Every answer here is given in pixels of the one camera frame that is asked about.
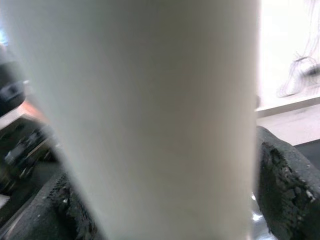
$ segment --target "white pole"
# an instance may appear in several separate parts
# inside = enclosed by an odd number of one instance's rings
[[[246,239],[255,0],[3,0],[1,14],[109,239]]]

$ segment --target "wire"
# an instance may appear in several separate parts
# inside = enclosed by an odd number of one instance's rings
[[[276,96],[278,98],[284,98],[288,97],[294,94],[297,94],[301,92],[307,85],[307,81],[305,81],[303,78],[305,77],[305,69],[303,69],[303,65],[310,66],[309,69],[315,68],[318,66],[317,60],[312,58],[311,56],[314,55],[316,49],[319,46],[319,38],[320,38],[320,16],[319,16],[319,10],[317,9],[317,34],[315,38],[312,40],[312,29],[313,29],[313,21],[315,16],[315,5],[317,0],[311,0],[310,7],[308,9],[308,15],[310,16],[310,22],[309,22],[309,33],[308,33],[308,39],[304,48],[304,51],[302,54],[298,54],[296,52],[295,58],[289,67],[289,73],[287,80],[280,86],[278,91],[276,92]],[[311,84],[316,84],[317,81],[315,81],[312,77],[308,78],[308,82]],[[291,92],[288,92],[289,85],[291,84],[292,89]]]

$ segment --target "worn black rubber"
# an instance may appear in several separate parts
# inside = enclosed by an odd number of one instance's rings
[[[270,231],[279,240],[320,240],[320,171],[263,127],[257,145],[255,195]]]

